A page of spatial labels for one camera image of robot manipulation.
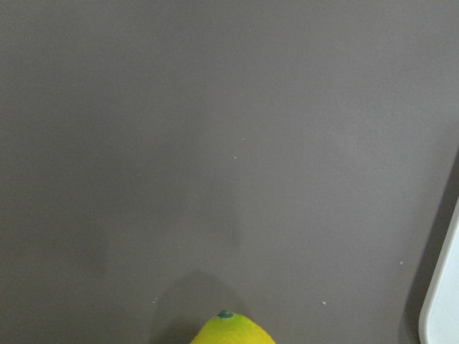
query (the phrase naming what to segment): gray wall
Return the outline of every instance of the gray wall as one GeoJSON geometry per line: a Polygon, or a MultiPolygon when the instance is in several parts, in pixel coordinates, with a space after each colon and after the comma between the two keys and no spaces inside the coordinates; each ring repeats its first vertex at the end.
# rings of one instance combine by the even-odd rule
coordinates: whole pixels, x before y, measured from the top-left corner
{"type": "Polygon", "coordinates": [[[458,18],[2,1],[0,341],[187,344],[227,308],[279,344],[417,343],[459,194],[458,18]]]}

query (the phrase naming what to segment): lemon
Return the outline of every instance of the lemon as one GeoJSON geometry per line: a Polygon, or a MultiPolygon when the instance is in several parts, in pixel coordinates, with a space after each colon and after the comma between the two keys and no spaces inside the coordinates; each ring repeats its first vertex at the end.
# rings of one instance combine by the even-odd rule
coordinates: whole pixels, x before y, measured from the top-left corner
{"type": "Polygon", "coordinates": [[[223,310],[205,323],[191,344],[275,344],[260,326],[241,314],[223,310]]]}

